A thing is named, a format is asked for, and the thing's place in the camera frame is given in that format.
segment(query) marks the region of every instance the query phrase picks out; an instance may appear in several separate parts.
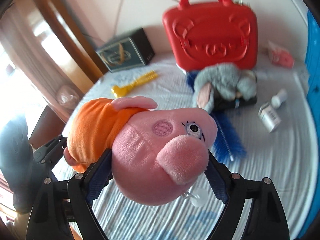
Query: plush toy eye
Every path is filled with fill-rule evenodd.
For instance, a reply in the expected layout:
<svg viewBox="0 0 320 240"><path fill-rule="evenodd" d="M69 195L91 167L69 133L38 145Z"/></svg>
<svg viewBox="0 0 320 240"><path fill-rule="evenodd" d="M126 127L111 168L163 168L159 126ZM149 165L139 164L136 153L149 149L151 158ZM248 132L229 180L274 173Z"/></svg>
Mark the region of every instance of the plush toy eye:
<svg viewBox="0 0 320 240"><path fill-rule="evenodd" d="M203 141L204 141L204 135L199 125L197 125L196 123L189 123L189 122L187 122L186 124L183 123L183 125L186 127L187 133L189 135L196 137L200 140L203 137Z"/></svg>

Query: red case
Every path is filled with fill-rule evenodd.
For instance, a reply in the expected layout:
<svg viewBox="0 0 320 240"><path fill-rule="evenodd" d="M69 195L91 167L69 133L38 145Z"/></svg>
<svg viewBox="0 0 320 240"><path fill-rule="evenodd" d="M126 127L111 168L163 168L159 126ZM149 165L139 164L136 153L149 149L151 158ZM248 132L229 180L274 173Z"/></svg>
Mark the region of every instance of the red case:
<svg viewBox="0 0 320 240"><path fill-rule="evenodd" d="M251 69L257 63L257 18L246 5L232 0L190 5L180 0L162 21L177 64L186 71L222 62Z"/></svg>

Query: green box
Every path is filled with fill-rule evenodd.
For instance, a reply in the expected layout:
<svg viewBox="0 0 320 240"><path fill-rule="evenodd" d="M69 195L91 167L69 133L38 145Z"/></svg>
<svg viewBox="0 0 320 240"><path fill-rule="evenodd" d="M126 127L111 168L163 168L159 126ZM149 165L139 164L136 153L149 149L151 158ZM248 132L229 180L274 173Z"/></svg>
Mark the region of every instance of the green box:
<svg viewBox="0 0 320 240"><path fill-rule="evenodd" d="M148 65L155 55L142 28L111 39L97 54L110 72Z"/></svg>

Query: yellow comb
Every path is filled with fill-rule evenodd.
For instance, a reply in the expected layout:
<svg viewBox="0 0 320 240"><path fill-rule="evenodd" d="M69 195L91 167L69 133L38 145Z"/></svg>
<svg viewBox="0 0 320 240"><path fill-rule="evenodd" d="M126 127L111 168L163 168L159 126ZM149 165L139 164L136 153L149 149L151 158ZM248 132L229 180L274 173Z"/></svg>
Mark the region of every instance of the yellow comb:
<svg viewBox="0 0 320 240"><path fill-rule="evenodd" d="M141 77L135 79L129 85L126 85L124 87L113 86L111 88L111 92L115 95L116 98L121 98L121 97L124 97L126 94L128 94L135 87L141 86L151 80L154 80L157 77L158 77L158 74L154 70L152 70L148 73L145 73Z"/></svg>

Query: orange plush clothing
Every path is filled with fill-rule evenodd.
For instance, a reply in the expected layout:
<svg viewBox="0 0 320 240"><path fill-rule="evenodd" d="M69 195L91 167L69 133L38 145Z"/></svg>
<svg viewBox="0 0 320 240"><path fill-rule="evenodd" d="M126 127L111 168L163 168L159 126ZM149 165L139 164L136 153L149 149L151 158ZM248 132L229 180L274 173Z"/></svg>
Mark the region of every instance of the orange plush clothing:
<svg viewBox="0 0 320 240"><path fill-rule="evenodd" d="M85 172L107 148L112 148L116 136L133 115L147 111L131 105L121 108L119 99L115 100L117 104L112 104L112 99L98 98L80 108L71 125L67 143L70 155L77 163L74 170Z"/></svg>

